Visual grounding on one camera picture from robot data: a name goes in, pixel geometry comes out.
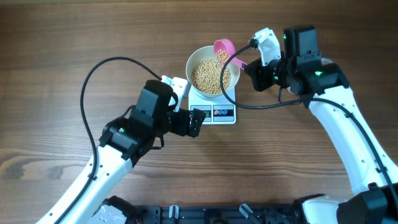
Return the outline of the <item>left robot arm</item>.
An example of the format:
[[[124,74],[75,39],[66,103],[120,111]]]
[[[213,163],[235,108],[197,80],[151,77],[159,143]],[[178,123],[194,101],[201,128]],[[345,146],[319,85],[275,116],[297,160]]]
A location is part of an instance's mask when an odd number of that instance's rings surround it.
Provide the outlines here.
[[[190,83],[182,78],[149,80],[136,105],[103,129],[95,155],[40,223],[129,223],[134,209],[108,194],[166,133],[197,137],[205,115],[180,108]]]

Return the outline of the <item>pink plastic scoop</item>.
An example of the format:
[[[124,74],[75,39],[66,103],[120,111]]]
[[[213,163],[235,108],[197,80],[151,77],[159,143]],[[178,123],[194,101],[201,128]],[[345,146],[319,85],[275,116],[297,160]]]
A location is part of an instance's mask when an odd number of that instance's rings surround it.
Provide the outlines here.
[[[236,53],[236,49],[232,43],[232,41],[230,41],[229,39],[220,39],[220,40],[216,40],[213,44],[213,48],[214,48],[214,55],[215,53],[219,50],[219,49],[223,49],[225,50],[228,55],[229,58]]]

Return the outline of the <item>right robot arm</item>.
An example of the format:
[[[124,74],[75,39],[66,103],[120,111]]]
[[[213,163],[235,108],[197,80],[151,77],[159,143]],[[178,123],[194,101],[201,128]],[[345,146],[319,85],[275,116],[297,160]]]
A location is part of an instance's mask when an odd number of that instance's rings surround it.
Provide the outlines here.
[[[397,166],[363,118],[341,68],[322,58],[312,26],[290,27],[278,41],[271,29],[256,32],[260,58],[245,67],[254,89],[289,89],[319,120],[349,177],[353,197],[311,196],[300,202],[305,223],[396,223]]]

